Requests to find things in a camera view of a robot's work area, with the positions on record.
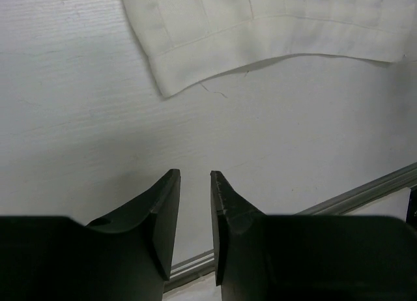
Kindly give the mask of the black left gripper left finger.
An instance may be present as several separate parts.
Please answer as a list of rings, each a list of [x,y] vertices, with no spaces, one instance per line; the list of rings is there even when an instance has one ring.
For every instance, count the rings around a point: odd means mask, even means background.
[[[167,281],[171,273],[179,201],[180,171],[170,169],[148,190],[91,221],[87,227],[117,234],[140,230],[158,273]]]

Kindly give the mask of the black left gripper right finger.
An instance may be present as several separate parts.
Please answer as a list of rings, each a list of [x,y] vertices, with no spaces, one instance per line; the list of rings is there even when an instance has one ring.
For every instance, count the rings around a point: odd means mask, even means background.
[[[260,218],[265,213],[235,191],[221,171],[210,173],[210,206],[216,284],[228,268],[247,267],[256,253]]]

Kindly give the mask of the white pleated skirt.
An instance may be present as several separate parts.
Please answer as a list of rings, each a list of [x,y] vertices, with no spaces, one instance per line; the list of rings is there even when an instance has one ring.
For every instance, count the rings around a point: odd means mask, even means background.
[[[122,0],[162,95],[288,55],[395,63],[416,0]]]

